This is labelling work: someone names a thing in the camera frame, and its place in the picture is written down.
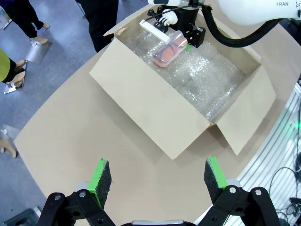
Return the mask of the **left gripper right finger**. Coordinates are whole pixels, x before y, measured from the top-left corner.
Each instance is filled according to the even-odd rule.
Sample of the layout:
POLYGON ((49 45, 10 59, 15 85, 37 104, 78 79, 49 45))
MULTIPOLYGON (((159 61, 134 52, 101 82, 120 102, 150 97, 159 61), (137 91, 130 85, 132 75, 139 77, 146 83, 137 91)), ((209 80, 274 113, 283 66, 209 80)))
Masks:
POLYGON ((204 170, 212 207, 199 226, 222 226, 230 216, 238 216, 245 226, 279 226, 280 221, 268 191, 263 187, 249 192, 227 182, 215 157, 207 158, 204 170))

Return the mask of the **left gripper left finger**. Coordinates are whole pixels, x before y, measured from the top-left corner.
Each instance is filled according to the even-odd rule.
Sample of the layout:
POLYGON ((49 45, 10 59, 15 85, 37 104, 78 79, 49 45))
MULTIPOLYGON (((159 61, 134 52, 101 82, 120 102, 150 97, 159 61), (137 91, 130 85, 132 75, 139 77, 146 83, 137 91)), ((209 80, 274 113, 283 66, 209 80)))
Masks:
POLYGON ((112 183, 109 161, 101 158, 87 188, 71 195, 52 193, 48 196, 37 225, 73 226, 86 220, 90 226, 114 226, 104 210, 112 183))

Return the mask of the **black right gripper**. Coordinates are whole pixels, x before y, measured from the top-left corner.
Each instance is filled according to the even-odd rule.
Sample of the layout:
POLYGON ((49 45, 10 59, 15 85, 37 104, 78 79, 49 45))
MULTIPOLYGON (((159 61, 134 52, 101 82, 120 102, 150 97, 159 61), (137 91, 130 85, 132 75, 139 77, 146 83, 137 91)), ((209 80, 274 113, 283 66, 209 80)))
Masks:
POLYGON ((175 30, 182 31, 188 43, 195 48, 203 44, 206 34, 204 27, 199 27, 195 24, 198 12, 199 8, 181 8, 175 10, 178 18, 178 22, 175 24, 175 30))

